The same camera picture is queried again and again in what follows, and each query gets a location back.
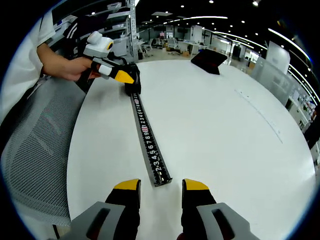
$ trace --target mesh chair back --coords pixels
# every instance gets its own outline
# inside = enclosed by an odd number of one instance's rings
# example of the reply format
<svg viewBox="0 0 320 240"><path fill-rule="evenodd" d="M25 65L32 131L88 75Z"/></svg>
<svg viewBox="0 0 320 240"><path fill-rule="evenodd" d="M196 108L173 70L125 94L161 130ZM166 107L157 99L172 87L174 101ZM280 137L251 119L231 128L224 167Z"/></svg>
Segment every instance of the mesh chair back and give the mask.
<svg viewBox="0 0 320 240"><path fill-rule="evenodd" d="M84 98L74 82L48 79L27 100L2 153L1 170L17 210L39 221L71 224L68 154Z"/></svg>

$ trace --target laptop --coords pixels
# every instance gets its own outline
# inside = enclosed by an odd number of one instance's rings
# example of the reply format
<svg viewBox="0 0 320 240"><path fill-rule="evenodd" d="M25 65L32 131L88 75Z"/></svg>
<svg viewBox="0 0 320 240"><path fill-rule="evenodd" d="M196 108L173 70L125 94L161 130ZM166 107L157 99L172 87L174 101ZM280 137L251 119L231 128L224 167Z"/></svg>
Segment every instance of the laptop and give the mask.
<svg viewBox="0 0 320 240"><path fill-rule="evenodd" d="M227 58L226 55L216 51L204 49L192 58L191 62L210 74L220 75L218 66L227 60Z"/></svg>

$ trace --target metal shelving rack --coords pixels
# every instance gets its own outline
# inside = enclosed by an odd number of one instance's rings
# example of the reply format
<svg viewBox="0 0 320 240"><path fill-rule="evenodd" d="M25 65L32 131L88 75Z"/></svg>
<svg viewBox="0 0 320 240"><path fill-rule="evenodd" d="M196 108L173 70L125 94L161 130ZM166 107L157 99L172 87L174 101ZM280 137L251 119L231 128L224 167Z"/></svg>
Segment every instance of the metal shelving rack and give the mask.
<svg viewBox="0 0 320 240"><path fill-rule="evenodd" d="M135 0L125 0L125 6L117 9L107 9L97 12L95 15L110 13L106 18L106 27L99 29L98 32L112 39L119 38L122 34L127 37L127 55L123 56L128 62L138 62L138 47L137 47L137 26L136 26L136 7ZM124 24L124 26L112 28L112 26ZM90 34L82 36L80 39L88 37ZM63 32L57 31L52 41L48 43L50 47L56 47L63 40Z"/></svg>

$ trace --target desk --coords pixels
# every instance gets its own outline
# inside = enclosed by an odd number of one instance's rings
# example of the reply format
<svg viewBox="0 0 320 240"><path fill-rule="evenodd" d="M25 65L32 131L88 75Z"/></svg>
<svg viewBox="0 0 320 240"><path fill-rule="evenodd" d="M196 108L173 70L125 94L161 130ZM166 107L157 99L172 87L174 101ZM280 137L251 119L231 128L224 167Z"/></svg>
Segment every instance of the desk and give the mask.
<svg viewBox="0 0 320 240"><path fill-rule="evenodd" d="M261 240L285 239L313 194L315 169L304 136L284 106L229 65L219 67L221 75L187 60L138 67L141 99L172 183L152 187L130 98L123 84L98 78L83 102L70 145L71 219L105 201L117 183L140 178L136 239L174 240L182 232L182 179L189 178L206 184L217 202L248 220Z"/></svg>
<svg viewBox="0 0 320 240"><path fill-rule="evenodd" d="M208 47L205 46L205 45L200 45L200 44L197 44L197 43L194 43L194 42L186 42L186 41L179 41L178 42L178 45L180 47L180 49L184 52L188 49L188 47L182 47L183 45L191 45L192 46L192 49L191 49L191 54L190 54L190 57L192 58L193 57L193 54L197 54L198 52L195 52L194 53L194 49L195 47L198 47L198 50L199 49L207 49Z"/></svg>

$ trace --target tape measure numbers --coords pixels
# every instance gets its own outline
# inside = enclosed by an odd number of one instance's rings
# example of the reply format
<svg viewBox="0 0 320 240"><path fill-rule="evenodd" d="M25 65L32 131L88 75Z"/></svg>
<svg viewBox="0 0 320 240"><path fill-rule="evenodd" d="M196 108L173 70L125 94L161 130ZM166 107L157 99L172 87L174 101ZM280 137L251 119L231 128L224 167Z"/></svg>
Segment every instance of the tape measure numbers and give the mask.
<svg viewBox="0 0 320 240"><path fill-rule="evenodd" d="M153 182L155 187L168 184L171 182L172 178L170 177L165 161L161 155L139 94L132 93L131 103L144 161L151 182Z"/></svg>

